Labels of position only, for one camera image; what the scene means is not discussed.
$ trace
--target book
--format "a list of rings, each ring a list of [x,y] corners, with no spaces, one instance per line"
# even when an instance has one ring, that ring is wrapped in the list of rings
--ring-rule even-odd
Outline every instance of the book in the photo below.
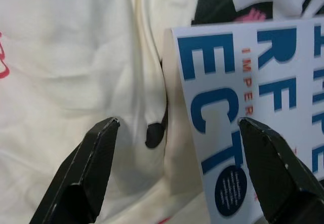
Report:
[[[324,17],[173,28],[163,67],[173,77],[167,91],[183,92],[211,223],[260,223],[263,216],[240,117],[279,132],[324,178]]]

